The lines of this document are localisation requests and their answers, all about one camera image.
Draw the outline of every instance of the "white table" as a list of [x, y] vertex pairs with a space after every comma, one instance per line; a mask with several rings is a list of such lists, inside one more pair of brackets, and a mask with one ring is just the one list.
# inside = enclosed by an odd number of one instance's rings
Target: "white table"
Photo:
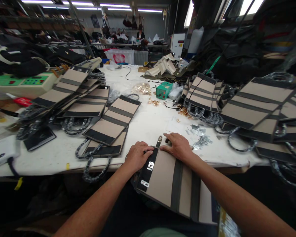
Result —
[[[118, 88], [120, 91], [127, 93], [127, 88], [134, 85], [136, 82], [144, 81], [144, 78], [140, 77], [143, 73], [139, 73], [136, 69], [132, 70], [127, 76], [128, 81], [125, 79], [125, 75], [130, 71], [129, 68], [116, 69], [115, 71], [109, 71], [106, 69], [107, 65], [100, 70], [105, 73], [107, 85], [112, 88]], [[150, 87], [154, 87], [156, 83], [150, 82]], [[201, 123], [198, 120], [190, 120], [187, 117], [179, 115], [175, 109], [166, 108], [162, 103], [159, 106], [148, 104], [149, 97], [157, 99], [153, 92], [156, 88], [152, 88], [152, 96], [141, 95], [140, 101], [142, 102], [140, 108], [136, 112], [132, 121], [129, 124], [127, 138], [124, 144], [124, 148], [120, 157], [113, 158], [110, 165], [110, 170], [116, 170], [121, 164], [124, 163], [125, 157], [130, 147], [137, 141], [145, 141], [149, 145], [155, 146], [160, 135], [163, 133], [180, 132], [186, 137], [190, 144], [198, 140], [196, 135], [188, 135], [185, 130], [186, 127], [191, 128], [190, 125], [197, 125]], [[204, 146], [201, 150], [194, 150], [194, 152], [200, 156], [203, 160], [208, 162], [214, 167], [246, 167], [254, 165], [267, 165], [268, 161], [258, 158], [257, 154], [252, 151], [248, 153], [239, 153], [232, 150], [227, 144], [227, 137], [220, 135], [222, 139], [217, 138], [217, 134], [213, 128], [204, 126], [206, 128], [206, 135], [210, 136], [213, 141], [212, 144]], [[75, 150], [85, 139], [82, 135], [69, 136], [62, 130], [54, 130], [57, 138], [53, 141], [43, 145], [42, 147], [28, 152], [21, 142], [21, 155], [14, 160], [14, 168], [20, 175], [51, 175], [60, 172], [70, 171], [82, 172], [86, 165], [86, 161], [78, 160], [75, 158]], [[102, 169], [106, 163], [106, 158], [97, 159], [97, 168]], [[0, 166], [0, 177], [11, 176], [12, 172], [9, 169], [8, 164]]]

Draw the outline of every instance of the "bottle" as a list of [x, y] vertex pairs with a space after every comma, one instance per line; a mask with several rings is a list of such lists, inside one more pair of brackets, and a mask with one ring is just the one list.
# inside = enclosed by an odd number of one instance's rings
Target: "bottle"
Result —
[[18, 105], [21, 105], [21, 106], [24, 106], [24, 107], [28, 107], [30, 106], [32, 103], [31, 103], [31, 100], [28, 99], [28, 98], [24, 98], [24, 97], [16, 97], [10, 93], [6, 93], [7, 96], [9, 96], [11, 99], [13, 99], [13, 101], [18, 104]]

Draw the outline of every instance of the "person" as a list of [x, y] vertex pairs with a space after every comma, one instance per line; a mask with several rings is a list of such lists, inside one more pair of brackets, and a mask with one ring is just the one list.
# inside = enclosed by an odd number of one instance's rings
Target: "person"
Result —
[[139, 31], [137, 32], [137, 39], [138, 40], [145, 39], [145, 34], [142, 31], [142, 26], [139, 26], [138, 29], [139, 29]]
[[[200, 176], [244, 236], [296, 236], [296, 231], [275, 213], [194, 154], [186, 138], [178, 133], [164, 134], [164, 136], [171, 141], [172, 147], [161, 146], [160, 150], [172, 154]], [[154, 148], [145, 142], [133, 145], [125, 163], [62, 225], [54, 237], [98, 236], [124, 185], [144, 166], [153, 150]], [[183, 236], [172, 230], [165, 231], [160, 230], [156, 236]]]
[[[85, 34], [86, 34], [86, 39], [91, 43], [92, 42], [92, 40], [90, 39], [90, 36], [89, 36], [89, 34], [86, 32], [86, 29], [85, 29], [85, 27], [84, 26], [82, 26], [82, 28], [83, 28], [83, 31], [85, 32]], [[81, 31], [77, 31], [77, 33], [75, 34], [75, 39], [76, 40], [80, 40], [81, 41], [81, 43], [83, 43], [83, 44], [86, 44], [86, 41], [85, 41], [85, 39], [84, 39], [84, 37], [83, 37], [83, 35], [82, 35], [82, 33], [81, 33]]]

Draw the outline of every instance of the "ceiling light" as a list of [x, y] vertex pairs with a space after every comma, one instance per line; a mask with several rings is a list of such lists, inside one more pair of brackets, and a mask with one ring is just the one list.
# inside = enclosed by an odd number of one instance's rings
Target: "ceiling light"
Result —
[[47, 0], [22, 0], [23, 3], [46, 3], [46, 4], [54, 4], [52, 1]]
[[101, 10], [101, 8], [77, 8], [78, 10]]
[[69, 9], [66, 7], [49, 7], [49, 6], [43, 6], [43, 8], [53, 8], [53, 9]]
[[108, 8], [109, 11], [132, 11], [130, 8]]
[[129, 8], [129, 5], [117, 5], [117, 4], [100, 4], [101, 7], [123, 7]]
[[[63, 2], [63, 4], [69, 5], [69, 2], [67, 2], [67, 1], [62, 1], [62, 2]], [[86, 2], [72, 2], [72, 4], [73, 5], [80, 5], [80, 6], [94, 6], [93, 3], [91, 3], [91, 2], [88, 2], [88, 3], [86, 3]]]
[[156, 12], [156, 13], [162, 13], [161, 10], [148, 10], [148, 9], [138, 9], [139, 12]]

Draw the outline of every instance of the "hand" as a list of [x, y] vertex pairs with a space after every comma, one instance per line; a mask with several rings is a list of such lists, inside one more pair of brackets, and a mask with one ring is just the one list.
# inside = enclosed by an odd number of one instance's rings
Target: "hand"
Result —
[[170, 153], [183, 162], [187, 158], [194, 155], [191, 150], [190, 144], [188, 143], [188, 140], [179, 133], [164, 133], [163, 135], [170, 140], [170, 142], [172, 143], [172, 147], [163, 145], [160, 147], [160, 150]]
[[152, 155], [154, 148], [148, 146], [145, 142], [136, 142], [135, 145], [131, 146], [124, 165], [127, 166], [132, 174], [140, 170], [146, 163], [148, 157]]

